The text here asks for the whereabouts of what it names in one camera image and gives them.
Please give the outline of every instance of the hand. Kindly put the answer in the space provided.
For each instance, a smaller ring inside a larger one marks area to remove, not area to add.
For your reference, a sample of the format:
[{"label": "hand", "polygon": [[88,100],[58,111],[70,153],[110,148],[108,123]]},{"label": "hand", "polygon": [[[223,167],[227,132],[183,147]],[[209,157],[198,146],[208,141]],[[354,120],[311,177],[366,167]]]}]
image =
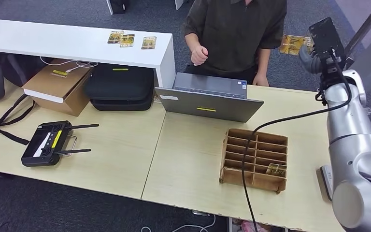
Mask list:
[{"label": "hand", "polygon": [[268,84],[267,76],[259,73],[257,73],[257,75],[255,76],[252,84],[254,86],[266,86],[266,87],[270,86],[270,84]]},{"label": "hand", "polygon": [[194,65],[201,65],[208,58],[208,50],[203,46],[196,46],[191,52],[191,62]]}]

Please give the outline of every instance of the dark shirt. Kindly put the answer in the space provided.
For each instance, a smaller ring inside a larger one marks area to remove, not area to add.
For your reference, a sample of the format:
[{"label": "dark shirt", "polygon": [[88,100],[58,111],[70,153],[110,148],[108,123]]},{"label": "dark shirt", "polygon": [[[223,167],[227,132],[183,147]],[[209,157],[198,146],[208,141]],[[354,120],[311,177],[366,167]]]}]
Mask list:
[{"label": "dark shirt", "polygon": [[281,45],[286,0],[195,0],[185,35],[195,33],[208,50],[202,67],[218,74],[241,72],[257,63],[257,49]]}]

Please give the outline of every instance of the white cable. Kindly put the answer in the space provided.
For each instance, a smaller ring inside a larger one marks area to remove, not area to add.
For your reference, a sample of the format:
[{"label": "white cable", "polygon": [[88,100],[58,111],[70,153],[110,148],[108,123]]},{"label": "white cable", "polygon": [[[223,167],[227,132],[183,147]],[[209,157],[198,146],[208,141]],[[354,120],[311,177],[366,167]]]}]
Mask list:
[{"label": "white cable", "polygon": [[[208,226],[205,226],[205,227],[197,226],[197,225],[184,225],[182,227],[179,227],[179,228],[175,229],[172,232],[179,231],[180,229],[182,229],[184,227],[197,227],[197,228],[201,228],[200,232],[202,232],[202,231],[208,232],[207,228],[212,227],[214,224],[215,224],[215,215],[214,215],[214,221],[213,221],[213,223],[211,225],[208,225]],[[151,232],[151,229],[148,226],[143,226],[142,227],[142,230],[140,232],[143,232],[144,229],[148,229],[148,231]]]},{"label": "white cable", "polygon": [[81,61],[81,60],[68,60],[66,62],[63,62],[63,63],[60,63],[60,64],[50,64],[50,63],[47,63],[46,61],[43,60],[42,57],[39,57],[41,59],[41,61],[47,65],[50,65],[50,66],[59,66],[59,65],[64,65],[64,64],[67,64],[67,63],[70,63],[70,62],[76,62],[76,65],[77,67],[76,68],[72,68],[72,69],[69,69],[69,70],[66,70],[66,73],[70,73],[71,71],[75,70],[75,69],[78,69],[78,68],[93,68],[95,66],[97,66],[99,63],[97,62],[86,62],[86,61]]}]

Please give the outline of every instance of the black cable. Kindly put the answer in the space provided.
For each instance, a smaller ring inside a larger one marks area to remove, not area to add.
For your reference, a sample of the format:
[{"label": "black cable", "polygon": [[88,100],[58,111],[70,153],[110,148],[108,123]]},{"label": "black cable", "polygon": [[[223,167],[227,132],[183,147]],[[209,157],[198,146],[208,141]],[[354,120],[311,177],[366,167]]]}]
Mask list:
[{"label": "black cable", "polygon": [[342,81],[345,83],[346,93],[348,95],[348,100],[346,100],[344,103],[342,103],[340,105],[337,105],[337,106],[334,106],[334,107],[331,107],[331,108],[327,108],[327,109],[323,109],[323,110],[318,110],[318,111],[314,111],[314,112],[310,112],[310,113],[306,113],[306,114],[302,114],[302,115],[297,115],[297,116],[285,117],[285,118],[281,118],[281,119],[277,119],[277,120],[274,120],[274,121],[270,121],[270,122],[264,123],[264,124],[260,125],[259,127],[257,127],[254,131],[252,131],[252,133],[251,133],[250,137],[248,138],[248,141],[247,141],[247,143],[245,145],[245,151],[244,151],[244,156],[243,156],[243,164],[242,164],[242,177],[243,177],[243,185],[244,185],[245,196],[247,198],[247,203],[248,203],[248,207],[249,207],[249,210],[250,210],[250,213],[251,213],[252,222],[254,223],[255,232],[258,232],[258,228],[257,228],[257,223],[255,221],[254,213],[252,211],[251,203],[250,203],[250,200],[249,200],[249,196],[248,196],[248,192],[247,192],[247,185],[245,183],[245,175],[244,175],[245,157],[246,157],[247,152],[248,152],[249,144],[250,144],[251,140],[253,139],[254,134],[259,129],[261,129],[263,127],[266,127],[268,125],[275,124],[275,123],[278,123],[278,122],[285,122],[285,121],[289,121],[289,120],[293,120],[293,119],[298,119],[298,118],[308,117],[308,116],[317,115],[317,114],[321,114],[321,113],[326,113],[326,112],[329,112],[329,111],[332,111],[332,110],[336,110],[336,109],[342,108],[342,107],[346,106],[347,104],[349,104],[351,102],[351,100],[352,100],[352,92],[351,92],[351,89],[349,87],[349,83],[346,80],[346,78],[343,76],[342,70],[339,67],[339,63],[336,60],[333,52],[330,51],[329,54],[330,54],[330,57],[335,62],[336,69],[337,69],[337,72],[339,73],[339,76],[341,77]]}]

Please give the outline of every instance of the wooden desk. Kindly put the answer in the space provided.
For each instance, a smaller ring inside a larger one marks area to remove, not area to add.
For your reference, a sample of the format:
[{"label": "wooden desk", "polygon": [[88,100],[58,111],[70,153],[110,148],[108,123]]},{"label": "wooden desk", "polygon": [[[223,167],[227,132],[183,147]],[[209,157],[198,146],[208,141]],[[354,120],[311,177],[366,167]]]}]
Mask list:
[{"label": "wooden desk", "polygon": [[[20,88],[8,86],[5,99],[0,101],[0,117],[23,93]],[[31,100],[19,109],[25,110],[30,104]],[[63,157],[56,166],[28,168],[20,160],[26,146],[0,134],[0,172],[139,199],[164,115],[159,103],[148,111],[102,113],[89,103],[79,117],[37,106],[24,120],[1,129],[29,140],[44,122],[99,123],[97,128],[73,133],[78,137],[76,149],[91,148],[92,152]]]},{"label": "wooden desk", "polygon": [[[221,149],[228,128],[255,129],[273,119],[322,109],[314,93],[268,87],[248,88],[248,97],[265,104],[248,121],[167,113],[142,200],[251,219],[243,188],[220,184]],[[330,202],[322,199],[316,170],[329,164],[327,115],[283,122],[263,132],[288,137],[286,190],[249,188],[258,222],[309,232],[342,231]]]}]

